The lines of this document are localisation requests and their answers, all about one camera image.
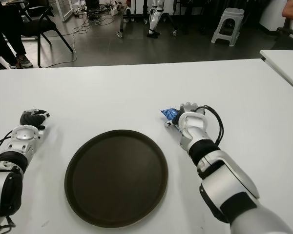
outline person's leg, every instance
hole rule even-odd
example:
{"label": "person's leg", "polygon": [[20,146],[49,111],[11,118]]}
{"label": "person's leg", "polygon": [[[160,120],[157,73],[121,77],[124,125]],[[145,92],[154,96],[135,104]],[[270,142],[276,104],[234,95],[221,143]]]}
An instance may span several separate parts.
{"label": "person's leg", "polygon": [[2,33],[0,32],[0,56],[9,63],[12,67],[21,68],[18,61],[16,60],[10,47],[7,45]]}
{"label": "person's leg", "polygon": [[21,41],[20,33],[16,30],[11,30],[8,28],[6,29],[7,30],[3,29],[3,33],[9,41],[9,43],[11,44],[12,48],[15,50],[18,62],[24,67],[32,66],[32,63],[25,56],[26,51],[23,42]]}

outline blue snack package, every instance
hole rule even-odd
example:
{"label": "blue snack package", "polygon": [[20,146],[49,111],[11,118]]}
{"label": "blue snack package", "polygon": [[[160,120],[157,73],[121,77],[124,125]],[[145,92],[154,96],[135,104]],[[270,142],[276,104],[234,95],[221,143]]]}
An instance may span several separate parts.
{"label": "blue snack package", "polygon": [[165,115],[165,117],[168,119],[168,121],[173,120],[178,115],[178,110],[176,110],[174,108],[166,109],[161,112],[163,113],[163,115]]}

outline chair leg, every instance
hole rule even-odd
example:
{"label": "chair leg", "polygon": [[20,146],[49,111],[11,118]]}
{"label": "chair leg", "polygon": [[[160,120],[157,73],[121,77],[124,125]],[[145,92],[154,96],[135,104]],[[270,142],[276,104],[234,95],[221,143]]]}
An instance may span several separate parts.
{"label": "chair leg", "polygon": [[39,67],[41,67],[40,66],[40,47],[41,47],[41,45],[40,45],[40,35],[38,36],[38,39],[37,40],[38,40],[38,43],[37,43],[38,44],[38,49],[37,49],[37,54],[38,54],[37,64],[38,64]]}
{"label": "chair leg", "polygon": [[49,41],[49,39],[43,34],[41,33],[41,35],[43,36],[43,38],[51,45],[51,42]]}
{"label": "chair leg", "polygon": [[67,41],[64,39],[64,37],[62,36],[62,34],[58,31],[58,29],[54,29],[54,31],[57,32],[57,34],[60,36],[60,38],[62,39],[62,41],[64,41],[65,45],[69,48],[69,50],[73,53],[73,49],[70,47],[70,45],[67,43]]}

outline person's arm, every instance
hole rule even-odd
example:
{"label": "person's arm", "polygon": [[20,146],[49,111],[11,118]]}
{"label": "person's arm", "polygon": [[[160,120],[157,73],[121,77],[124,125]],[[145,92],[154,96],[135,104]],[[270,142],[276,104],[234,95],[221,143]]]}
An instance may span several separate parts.
{"label": "person's arm", "polygon": [[285,5],[282,16],[293,20],[293,0],[288,0]]}

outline sneaker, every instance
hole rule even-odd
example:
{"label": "sneaker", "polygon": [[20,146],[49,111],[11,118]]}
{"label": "sneaker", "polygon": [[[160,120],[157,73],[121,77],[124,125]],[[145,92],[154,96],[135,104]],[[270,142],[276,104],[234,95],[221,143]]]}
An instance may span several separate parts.
{"label": "sneaker", "polygon": [[10,69],[21,69],[22,68],[22,67],[18,68],[17,66],[10,65],[10,64],[9,64],[9,67],[10,67]]}
{"label": "sneaker", "polygon": [[30,67],[33,64],[28,60],[26,56],[23,59],[20,59],[18,56],[16,57],[17,61],[21,64],[22,67]]}

